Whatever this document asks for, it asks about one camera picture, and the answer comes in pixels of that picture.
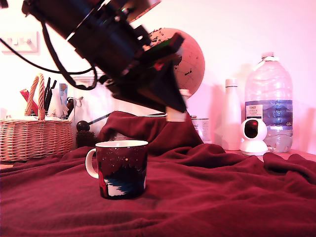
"mug handle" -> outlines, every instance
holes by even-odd
[[[85,157],[85,169],[87,170],[88,174],[95,178],[98,179],[99,175],[97,172],[94,171],[93,166],[92,166],[92,156],[96,152],[96,149],[92,149],[88,152],[87,156]]]

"white thermos bottle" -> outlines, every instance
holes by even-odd
[[[222,113],[222,147],[238,151],[241,143],[241,106],[237,91],[237,79],[226,79],[226,95]]]

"red object in basket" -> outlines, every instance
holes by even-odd
[[[21,93],[21,95],[24,97],[24,99],[25,99],[26,101],[28,101],[28,99],[29,99],[29,92],[28,92],[28,90],[27,90],[27,89],[21,90],[20,93]],[[37,105],[34,101],[33,101],[33,103],[32,103],[32,110],[34,111],[34,114],[35,114],[36,116],[38,116],[39,107],[38,107],[38,105]]]

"cable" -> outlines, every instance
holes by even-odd
[[[55,70],[51,70],[51,69],[48,69],[48,68],[44,68],[44,67],[41,67],[35,63],[32,63],[31,61],[29,61],[28,59],[26,59],[25,57],[23,57],[21,54],[19,54],[17,51],[15,51],[13,48],[11,48],[3,39],[0,38],[0,41],[4,44],[4,46],[6,46],[8,49],[10,49],[16,56],[20,57],[21,59],[23,59],[24,61],[26,61],[27,63],[31,64],[32,66],[34,67],[37,67],[39,69],[42,69],[42,70],[45,70],[45,71],[48,71],[50,73],[57,73],[57,74],[62,74],[61,71],[55,71]],[[85,71],[82,71],[82,72],[70,72],[69,74],[70,75],[81,75],[81,74],[85,74],[87,72],[90,72],[91,70],[93,70],[93,68],[89,68]]]
[[[97,71],[95,69],[95,66],[93,63],[91,63],[89,60],[87,60],[92,69],[93,69],[93,73],[94,73],[94,80],[93,80],[93,84],[89,87],[85,87],[84,85],[77,85],[76,82],[74,81],[74,79],[70,76],[70,74],[67,72],[67,70],[64,68],[64,66],[62,65],[62,63],[59,61],[58,55],[50,41],[50,37],[49,37],[49,33],[46,27],[46,24],[44,21],[41,21],[41,26],[43,27],[43,36],[44,36],[44,40],[46,43],[46,46],[48,48],[48,51],[51,55],[51,57],[53,58],[57,68],[59,69],[59,71],[61,72],[61,74],[64,76],[64,78],[66,79],[66,81],[72,85],[74,88],[80,89],[80,90],[92,90],[96,87],[97,82],[98,82],[98,75],[97,75]]]

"red fleece blanket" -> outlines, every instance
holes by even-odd
[[[227,154],[202,143],[189,115],[114,112],[99,138],[116,132],[150,142],[140,197],[103,199],[85,170],[90,147],[16,163],[1,171],[1,236],[316,236],[316,162]]]

